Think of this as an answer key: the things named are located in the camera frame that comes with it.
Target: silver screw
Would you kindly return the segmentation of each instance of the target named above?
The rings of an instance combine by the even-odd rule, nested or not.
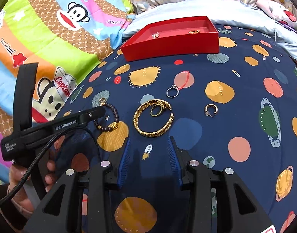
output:
[[[101,162],[101,166],[103,166],[103,167],[107,167],[109,165],[110,165],[110,162],[107,161],[107,160],[104,160],[104,161]]]
[[[225,169],[225,172],[227,173],[227,174],[229,174],[229,175],[232,175],[233,174],[233,169],[231,169],[231,168],[226,168]]]
[[[75,173],[75,171],[74,171],[74,169],[68,169],[68,170],[66,170],[65,173],[66,173],[66,175],[71,176]]]
[[[189,162],[189,164],[190,164],[191,166],[198,166],[198,165],[199,165],[199,162],[198,162],[197,160],[191,160],[191,161]]]

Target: navy blue bed sheet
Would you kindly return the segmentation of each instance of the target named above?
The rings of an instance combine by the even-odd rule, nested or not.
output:
[[[99,105],[101,98],[118,109],[112,132],[89,128],[98,138],[102,159],[130,138],[132,152],[126,182],[111,193],[115,232],[184,231],[189,192],[180,191],[167,154],[169,136],[193,159],[215,170],[231,167],[282,232],[297,214],[297,69],[269,36],[253,30],[215,25],[219,54],[189,54],[126,62],[119,48],[101,62],[72,93],[57,118]],[[175,98],[166,91],[181,88]],[[141,136],[132,119],[140,104],[163,99],[173,107],[174,122],[157,138]],[[205,116],[214,103],[218,114]],[[153,132],[169,118],[147,108],[140,129]],[[114,122],[112,112],[103,126]],[[56,144],[57,173],[84,170],[98,163],[97,148],[84,132]],[[87,230],[84,197],[83,232]],[[212,190],[212,214],[216,212]]]

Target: silver ring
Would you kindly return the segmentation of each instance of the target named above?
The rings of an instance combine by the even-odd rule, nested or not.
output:
[[[175,95],[175,96],[169,96],[169,95],[168,95],[168,93],[169,93],[169,91],[170,91],[171,89],[175,89],[175,90],[176,90],[176,95]],[[174,98],[174,97],[177,97],[179,93],[180,93],[180,91],[179,91],[178,87],[177,87],[176,85],[172,85],[172,87],[168,88],[168,90],[167,90],[167,92],[166,92],[166,95],[167,95],[167,97],[169,97],[169,98]]]

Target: white star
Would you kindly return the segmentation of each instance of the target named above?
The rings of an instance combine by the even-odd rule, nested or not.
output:
[[[17,21],[20,21],[21,18],[23,18],[25,16],[25,13],[24,11],[20,11],[20,12],[17,12],[16,15],[14,16],[13,20],[17,20]]]
[[[93,29],[93,33],[96,34],[96,35],[100,35],[101,30],[103,30],[103,28]]]

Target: orange stripe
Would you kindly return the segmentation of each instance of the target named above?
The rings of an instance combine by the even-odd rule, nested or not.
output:
[[[3,38],[5,42],[9,43],[12,49],[16,50],[13,55],[17,55],[19,53],[23,53],[27,59],[24,63],[35,63],[38,62],[38,69],[36,74],[36,83],[43,77],[47,77],[50,80],[54,79],[56,67],[49,63],[46,60],[35,55],[29,49],[27,49],[11,32],[8,28],[6,22],[3,22],[3,27],[0,29],[0,39]],[[0,42],[0,61],[7,67],[7,69],[17,77],[18,74],[18,66],[16,68],[13,67],[13,59],[12,56],[8,53],[8,51],[4,48],[2,43]],[[33,98],[38,100],[37,89],[35,88]]]

